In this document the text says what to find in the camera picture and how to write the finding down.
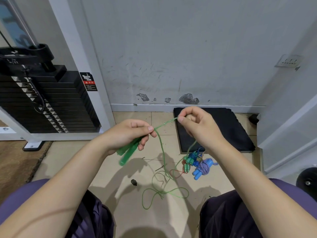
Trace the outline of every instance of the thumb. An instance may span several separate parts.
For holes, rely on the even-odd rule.
[[[154,128],[152,126],[144,126],[140,128],[132,128],[133,138],[142,137],[144,135],[148,135],[152,133]]]
[[[177,118],[177,121],[180,122],[181,125],[184,126],[188,131],[193,133],[197,127],[197,123],[193,122],[192,120],[184,117],[184,116],[179,116]]]

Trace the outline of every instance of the warning sticker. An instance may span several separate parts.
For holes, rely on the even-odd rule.
[[[87,91],[98,91],[93,76],[90,73],[80,73]]]

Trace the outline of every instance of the hand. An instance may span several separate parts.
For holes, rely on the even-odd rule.
[[[177,120],[206,149],[212,150],[226,141],[212,116],[199,107],[184,108]]]
[[[138,149],[143,150],[145,143],[149,140],[149,134],[156,137],[154,128],[147,122],[139,119],[127,119],[107,130],[100,137],[107,144],[107,154],[112,155],[119,148],[142,136],[144,137],[140,141]]]

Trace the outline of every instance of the weight stack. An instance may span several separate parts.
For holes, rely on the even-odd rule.
[[[30,133],[98,132],[100,122],[79,72],[55,68],[50,73],[33,68],[27,77],[19,71],[0,75],[0,106]],[[45,101],[43,113],[36,90]]]

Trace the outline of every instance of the peeling paint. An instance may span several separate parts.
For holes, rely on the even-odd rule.
[[[170,101],[171,101],[171,98],[166,98],[165,99],[165,103],[170,103]]]
[[[149,98],[146,94],[137,94],[137,96],[139,96],[144,102],[149,101]]]
[[[192,94],[184,94],[179,98],[179,101],[184,104],[199,104],[199,99],[193,98]]]

